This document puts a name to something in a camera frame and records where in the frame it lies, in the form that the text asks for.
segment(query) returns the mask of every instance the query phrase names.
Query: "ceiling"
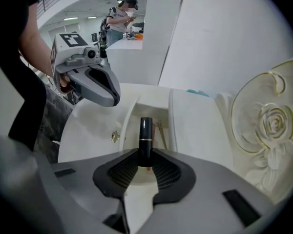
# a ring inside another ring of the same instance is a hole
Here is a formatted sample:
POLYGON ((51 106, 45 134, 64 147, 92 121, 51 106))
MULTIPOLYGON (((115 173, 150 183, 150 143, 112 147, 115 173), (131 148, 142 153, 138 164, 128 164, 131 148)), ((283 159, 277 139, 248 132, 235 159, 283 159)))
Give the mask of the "ceiling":
MULTIPOLYGON (((64 18, 70 17, 104 17, 107 15, 110 7, 117 6, 117 0, 80 0, 53 16, 49 19, 43 27, 55 26, 61 24, 64 18)), ((136 12, 138 15, 145 15, 147 0, 138 0, 139 10, 136 12)))

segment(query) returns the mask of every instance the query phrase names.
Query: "camouflage pants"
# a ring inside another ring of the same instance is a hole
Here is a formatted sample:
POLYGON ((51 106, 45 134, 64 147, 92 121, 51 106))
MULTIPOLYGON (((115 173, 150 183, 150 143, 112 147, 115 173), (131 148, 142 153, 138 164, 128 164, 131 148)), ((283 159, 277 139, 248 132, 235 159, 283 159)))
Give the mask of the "camouflage pants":
POLYGON ((45 86, 46 103, 42 121, 35 141, 34 152, 45 154, 50 163, 57 163, 62 132, 72 108, 54 91, 45 86))

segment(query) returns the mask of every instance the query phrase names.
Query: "rose relief decoration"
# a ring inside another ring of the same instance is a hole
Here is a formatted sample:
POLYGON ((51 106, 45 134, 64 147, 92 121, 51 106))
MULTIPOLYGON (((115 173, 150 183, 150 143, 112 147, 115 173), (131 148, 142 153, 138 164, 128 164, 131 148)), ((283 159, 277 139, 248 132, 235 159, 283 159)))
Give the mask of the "rose relief decoration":
POLYGON ((293 61, 250 80, 230 117, 233 137, 251 161, 245 179, 267 195, 279 191, 279 178, 287 179, 293 165, 293 61))

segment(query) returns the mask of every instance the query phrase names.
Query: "teal object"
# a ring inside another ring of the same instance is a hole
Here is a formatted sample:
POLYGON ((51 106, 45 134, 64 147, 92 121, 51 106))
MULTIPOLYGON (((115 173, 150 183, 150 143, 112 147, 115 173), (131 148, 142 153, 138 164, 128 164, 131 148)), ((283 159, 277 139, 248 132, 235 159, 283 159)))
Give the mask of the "teal object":
POLYGON ((188 89, 187 92, 189 93, 193 93, 193 94, 197 94, 197 95, 202 95, 202 96, 206 96, 209 97, 207 94, 205 94, 203 91, 199 90, 199 91, 195 91, 193 89, 188 89))

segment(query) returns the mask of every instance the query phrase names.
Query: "black cap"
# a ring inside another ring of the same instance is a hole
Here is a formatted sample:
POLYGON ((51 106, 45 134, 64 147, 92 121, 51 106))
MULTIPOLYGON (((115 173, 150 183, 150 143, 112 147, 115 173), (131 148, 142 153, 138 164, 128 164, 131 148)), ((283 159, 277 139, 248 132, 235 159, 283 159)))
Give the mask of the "black cap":
POLYGON ((126 3, 129 4, 130 8, 135 8, 138 10, 138 1, 137 0, 125 0, 126 3))

